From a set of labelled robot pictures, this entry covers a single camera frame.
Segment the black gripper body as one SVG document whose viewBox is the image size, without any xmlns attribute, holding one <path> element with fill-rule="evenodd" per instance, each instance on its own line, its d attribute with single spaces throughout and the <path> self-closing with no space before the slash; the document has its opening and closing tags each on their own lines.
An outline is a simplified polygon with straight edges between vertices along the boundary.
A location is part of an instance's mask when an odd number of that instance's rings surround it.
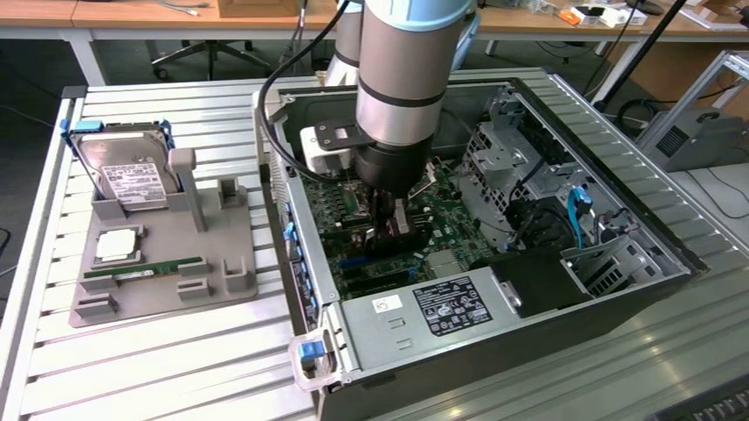
<svg viewBox="0 0 749 421">
<path fill-rule="evenodd" d="M 356 149 L 356 172 L 374 189 L 396 198 L 408 196 L 422 179 L 432 153 L 433 138 L 409 146 L 388 146 L 376 142 Z"/>
</svg>

